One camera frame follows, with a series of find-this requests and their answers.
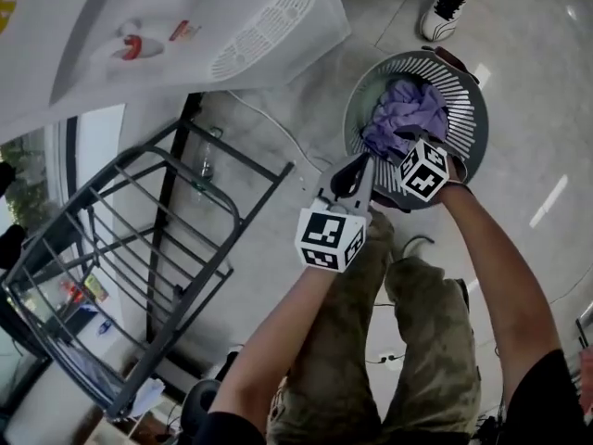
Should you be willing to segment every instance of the black metal rack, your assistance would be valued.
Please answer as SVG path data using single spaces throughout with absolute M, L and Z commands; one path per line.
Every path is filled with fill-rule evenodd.
M 581 313 L 581 315 L 574 321 L 576 329 L 578 330 L 578 340 L 583 349 L 588 348 L 590 343 L 587 338 L 585 329 L 593 324 L 593 302 Z
M 171 134 L 175 138 L 168 152 L 158 144 Z M 245 215 L 223 190 L 180 161 L 188 134 L 197 135 L 270 182 Z M 138 389 L 233 274 L 231 267 L 223 267 L 224 259 L 292 167 L 287 163 L 279 174 L 270 172 L 190 121 L 179 119 L 148 142 L 120 153 L 77 191 L 32 240 L 6 277 L 5 288 L 36 338 L 70 378 L 109 418 L 125 418 Z M 145 181 L 163 171 L 160 196 L 156 198 Z M 175 183 L 188 184 L 226 216 L 221 239 L 204 234 L 170 207 Z M 113 207 L 114 196 L 123 190 L 132 190 L 136 202 L 140 197 L 140 202 L 145 203 L 144 208 L 154 208 L 152 225 L 137 225 L 133 216 L 125 216 Z M 62 253 L 77 243 L 86 246 L 85 253 L 65 259 Z M 95 273 L 108 278 L 118 295 L 131 302 L 129 305 L 145 312 L 145 337 L 130 331 L 84 285 Z M 80 292 L 79 308 L 92 305 L 139 352 L 139 361 L 129 375 L 124 377 L 94 354 L 92 345 L 69 331 L 65 313 L 58 313 L 45 298 L 40 284 L 59 275 Z M 194 305 L 200 293 L 207 291 L 211 279 L 209 292 Z M 32 288 L 52 313 L 49 320 L 28 308 L 23 293 Z

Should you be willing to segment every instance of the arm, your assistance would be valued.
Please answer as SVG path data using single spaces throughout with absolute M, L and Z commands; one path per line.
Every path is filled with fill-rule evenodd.
M 333 272 L 305 270 L 247 341 L 222 381 L 210 412 L 234 413 L 265 432 L 271 400 L 303 346 L 334 278 Z
M 548 301 L 517 248 L 471 193 L 449 186 L 438 196 L 460 228 L 484 293 L 509 406 L 531 368 L 561 347 Z

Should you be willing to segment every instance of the purple towel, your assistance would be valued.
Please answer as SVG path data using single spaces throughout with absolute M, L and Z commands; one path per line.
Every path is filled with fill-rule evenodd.
M 448 130 L 445 98 L 430 84 L 422 88 L 409 81 L 399 80 L 379 97 L 371 122 L 362 129 L 364 143 L 382 157 L 388 148 L 406 155 L 414 142 L 397 136 L 397 130 L 418 125 L 441 140 Z

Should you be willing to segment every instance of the round laundry basket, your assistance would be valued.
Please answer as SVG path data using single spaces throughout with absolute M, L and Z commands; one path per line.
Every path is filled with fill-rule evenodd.
M 486 103 L 478 86 L 479 81 L 463 63 L 443 48 L 424 46 L 421 51 L 410 51 L 388 57 L 364 74 L 350 95 L 344 116 L 346 152 L 353 155 L 369 152 L 375 159 L 374 190 L 388 198 L 402 210 L 420 210 L 426 203 L 406 193 L 396 179 L 396 167 L 381 159 L 364 145 L 360 131 L 369 123 L 377 101 L 387 87 L 399 79 L 417 84 L 430 83 L 447 101 L 447 142 L 455 148 L 467 166 L 469 182 L 477 172 L 488 140 Z

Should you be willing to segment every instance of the hand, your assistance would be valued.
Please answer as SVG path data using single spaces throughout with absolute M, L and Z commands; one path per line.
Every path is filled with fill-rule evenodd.
M 457 169 L 455 168 L 455 163 L 453 163 L 453 159 L 451 158 L 451 156 L 447 157 L 447 165 L 448 165 L 449 180 L 453 181 L 453 182 L 461 183 L 460 177 L 457 174 Z M 451 190 L 454 191 L 455 188 L 456 187 L 454 185 L 452 186 L 451 184 L 443 186 L 440 190 L 438 190 L 438 193 L 436 193 L 436 200 L 439 203 L 443 203 L 445 192 L 449 192 Z
M 457 174 L 457 169 L 455 168 L 455 163 L 453 163 L 453 159 L 451 158 L 451 156 L 447 157 L 447 165 L 449 179 L 454 182 L 458 182 L 460 180 L 460 177 Z

